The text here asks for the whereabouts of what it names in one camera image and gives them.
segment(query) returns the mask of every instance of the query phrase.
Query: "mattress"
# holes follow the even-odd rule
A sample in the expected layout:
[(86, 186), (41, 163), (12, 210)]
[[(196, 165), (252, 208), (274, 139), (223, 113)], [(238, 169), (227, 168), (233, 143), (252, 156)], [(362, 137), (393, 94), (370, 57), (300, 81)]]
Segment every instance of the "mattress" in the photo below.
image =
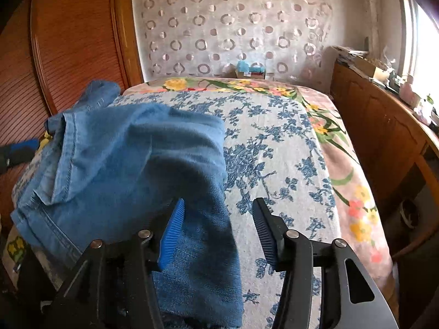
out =
[[(310, 239), (343, 237), (386, 299), (394, 290), (392, 261), (378, 211), (342, 119), (327, 95), (306, 87), (263, 80), (166, 78), (127, 89), (112, 106), (158, 102), (221, 117), (226, 123), (226, 203), (241, 261), (243, 327), (269, 328), (283, 274), (264, 259), (249, 204), (262, 196), (289, 228)], [(28, 166), (13, 192), (38, 166)], [(3, 264), (16, 283), (24, 241), (13, 228)], [(55, 287), (65, 271), (42, 249), (33, 249)], [(310, 328), (318, 326), (319, 269), (313, 276)]]

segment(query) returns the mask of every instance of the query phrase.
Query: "dot pattern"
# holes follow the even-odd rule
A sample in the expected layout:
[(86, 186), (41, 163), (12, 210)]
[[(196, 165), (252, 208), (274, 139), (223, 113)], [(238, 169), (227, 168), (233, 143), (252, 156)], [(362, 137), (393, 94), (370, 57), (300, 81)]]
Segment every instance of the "dot pattern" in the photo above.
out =
[(227, 76), (239, 60), (278, 81), (319, 77), (329, 0), (133, 0), (149, 80)]

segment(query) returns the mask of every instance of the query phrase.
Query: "silver bolt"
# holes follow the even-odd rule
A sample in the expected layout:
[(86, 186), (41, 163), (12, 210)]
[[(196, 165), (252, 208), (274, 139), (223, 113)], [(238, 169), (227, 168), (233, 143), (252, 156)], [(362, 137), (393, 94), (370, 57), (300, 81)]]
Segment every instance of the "silver bolt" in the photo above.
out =
[(102, 240), (100, 240), (100, 239), (93, 240), (93, 241), (91, 242), (91, 244), (90, 244), (90, 247), (91, 247), (92, 249), (98, 249), (98, 248), (100, 248), (101, 246), (102, 246)]
[(343, 239), (335, 239), (334, 240), (335, 246), (343, 248), (346, 247), (348, 245), (348, 243), (346, 241), (344, 241)]
[(137, 235), (141, 238), (141, 239), (147, 239), (148, 237), (151, 236), (151, 231), (149, 230), (140, 230)]
[(290, 239), (296, 239), (299, 237), (299, 232), (297, 232), (296, 230), (287, 230), (286, 235)]

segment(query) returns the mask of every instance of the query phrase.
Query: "white and blue floral cloth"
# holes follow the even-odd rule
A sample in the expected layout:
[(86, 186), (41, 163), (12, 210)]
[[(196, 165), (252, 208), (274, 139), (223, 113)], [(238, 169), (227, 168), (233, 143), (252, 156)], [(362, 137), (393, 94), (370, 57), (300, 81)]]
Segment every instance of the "white and blue floral cloth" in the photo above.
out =
[[(251, 215), (252, 201), (263, 197), (273, 214), (309, 239), (330, 243), (340, 237), (328, 170), (304, 107), (283, 96), (240, 92), (136, 93), (119, 96), (110, 106), (149, 102), (225, 121), (225, 199), (240, 257), (242, 328), (271, 328), (284, 273), (274, 272), (264, 258)], [(37, 164), (38, 157), (14, 189), (14, 198)], [(40, 250), (35, 252), (58, 287), (60, 275)], [(311, 329), (319, 325), (320, 284), (320, 271), (315, 268)]]

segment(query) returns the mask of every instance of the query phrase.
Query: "box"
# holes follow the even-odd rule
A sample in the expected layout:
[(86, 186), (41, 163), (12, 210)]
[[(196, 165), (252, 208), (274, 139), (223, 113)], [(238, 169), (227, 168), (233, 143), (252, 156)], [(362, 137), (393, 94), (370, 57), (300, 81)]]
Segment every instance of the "box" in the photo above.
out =
[(236, 78), (238, 79), (265, 79), (265, 72), (259, 73), (259, 72), (238, 72), (236, 71)]
[(354, 64), (367, 76), (369, 76), (370, 78), (374, 78), (380, 81), (381, 83), (385, 84), (386, 79), (388, 79), (390, 76), (389, 72), (386, 72), (383, 69), (376, 67), (375, 65), (365, 60), (364, 58), (355, 57)]

